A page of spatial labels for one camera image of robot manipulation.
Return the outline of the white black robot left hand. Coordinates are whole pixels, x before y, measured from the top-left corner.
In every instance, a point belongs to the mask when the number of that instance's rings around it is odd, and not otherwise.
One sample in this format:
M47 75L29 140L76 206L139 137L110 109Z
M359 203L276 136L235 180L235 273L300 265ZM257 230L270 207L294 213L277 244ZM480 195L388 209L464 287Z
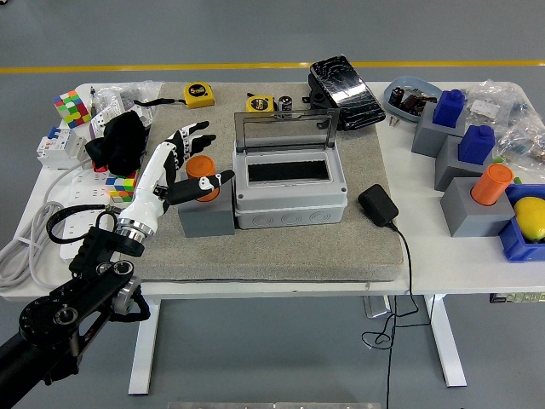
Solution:
M224 170L210 176L176 180L184 162L215 140L214 135L195 133L208 126L207 121L187 125L157 145L138 181L132 203L119 215L118 233L138 231L152 236L158 230L158 218L168 206L200 199L234 177L232 170Z

